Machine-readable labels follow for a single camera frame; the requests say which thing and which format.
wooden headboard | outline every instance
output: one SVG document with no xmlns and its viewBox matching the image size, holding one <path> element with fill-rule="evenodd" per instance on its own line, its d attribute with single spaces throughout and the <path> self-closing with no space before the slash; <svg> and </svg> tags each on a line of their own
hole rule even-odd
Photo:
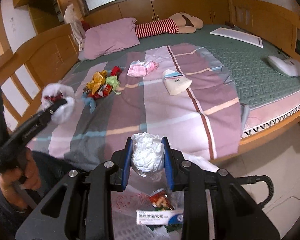
<svg viewBox="0 0 300 240">
<path fill-rule="evenodd" d="M 232 3 L 235 25 L 271 42 L 300 62 L 300 55 L 296 53 L 300 15 L 258 0 L 232 0 Z"/>
<path fill-rule="evenodd" d="M 61 80 L 77 62 L 78 47 L 71 33 L 69 24 L 45 31 L 21 45 L 11 59 L 0 66 L 0 86 L 10 78 L 28 104 L 24 113 L 20 114 L 3 93 L 4 106 L 18 124 L 37 111 L 41 104 L 42 89 L 49 83 Z M 38 87 L 39 93 L 34 98 L 15 74 L 22 65 Z"/>
</svg>

pink pillow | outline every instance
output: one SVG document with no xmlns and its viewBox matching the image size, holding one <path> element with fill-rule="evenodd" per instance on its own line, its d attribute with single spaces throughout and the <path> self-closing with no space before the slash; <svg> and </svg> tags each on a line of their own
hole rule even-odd
<svg viewBox="0 0 300 240">
<path fill-rule="evenodd" d="M 84 55 L 95 59 L 140 44 L 135 32 L 135 18 L 124 18 L 86 31 Z"/>
</svg>

wooden bed frame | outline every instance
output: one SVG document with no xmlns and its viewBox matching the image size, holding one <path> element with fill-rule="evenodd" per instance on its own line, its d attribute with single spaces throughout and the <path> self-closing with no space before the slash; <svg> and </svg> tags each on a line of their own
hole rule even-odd
<svg viewBox="0 0 300 240">
<path fill-rule="evenodd" d="M 11 78 L 20 94 L 29 104 L 21 116 L 3 94 L 4 106 L 17 120 L 18 125 L 35 114 L 41 105 L 41 91 L 49 83 L 58 82 L 78 61 L 78 47 L 71 37 L 69 24 L 45 31 L 21 45 L 10 58 L 0 66 L 0 85 Z M 40 92 L 31 98 L 22 86 L 15 71 L 22 65 L 26 67 Z"/>
<path fill-rule="evenodd" d="M 295 52 L 297 28 L 300 16 L 283 7 L 256 0 L 229 0 L 230 18 L 233 24 L 268 40 L 285 53 L 300 61 Z M 41 90 L 49 83 L 58 82 L 77 61 L 78 48 L 71 37 L 69 25 L 62 25 L 37 35 L 24 43 L 15 54 L 5 50 L 0 58 L 0 85 L 9 77 L 21 95 L 29 103 L 21 116 L 4 96 L 3 101 L 12 116 L 23 123 L 40 106 Z M 40 92 L 32 99 L 21 85 L 15 71 L 25 65 Z M 257 148 L 278 137 L 300 122 L 300 110 L 268 129 L 241 140 L 238 153 L 214 162 L 229 159 Z"/>
</svg>

human hand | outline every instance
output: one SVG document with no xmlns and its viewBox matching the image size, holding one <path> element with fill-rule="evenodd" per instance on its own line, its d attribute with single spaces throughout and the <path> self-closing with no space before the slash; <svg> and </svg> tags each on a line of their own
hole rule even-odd
<svg viewBox="0 0 300 240">
<path fill-rule="evenodd" d="M 41 180 L 39 177 L 39 170 L 32 158 L 32 152 L 27 148 L 26 158 L 28 160 L 24 175 L 27 180 L 24 182 L 23 186 L 26 189 L 37 190 L 41 187 Z M 19 180 L 23 175 L 23 172 L 19 168 L 12 170 L 7 170 L 5 173 L 0 175 L 0 188 L 3 196 L 6 200 L 18 208 L 26 209 L 28 205 L 24 202 L 22 197 L 15 191 L 12 183 Z"/>
</svg>

plaid blanket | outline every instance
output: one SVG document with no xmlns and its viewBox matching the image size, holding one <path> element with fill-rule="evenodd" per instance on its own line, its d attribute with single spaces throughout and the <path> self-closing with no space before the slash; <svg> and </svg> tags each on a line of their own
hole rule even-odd
<svg viewBox="0 0 300 240">
<path fill-rule="evenodd" d="M 132 61 L 154 61 L 157 70 L 145 77 L 127 75 Z M 82 90 L 96 71 L 124 68 L 119 77 L 121 95 L 97 100 L 90 114 Z M 171 69 L 193 82 L 185 92 L 171 96 L 162 73 Z M 241 136 L 240 104 L 230 72 L 207 49 L 183 43 L 145 52 L 129 52 L 89 70 L 70 71 L 62 84 L 75 91 L 76 106 L 61 125 L 50 123 L 29 144 L 32 150 L 64 158 L 91 170 L 123 149 L 134 133 L 167 136 L 173 149 L 208 160 L 236 153 Z"/>
</svg>

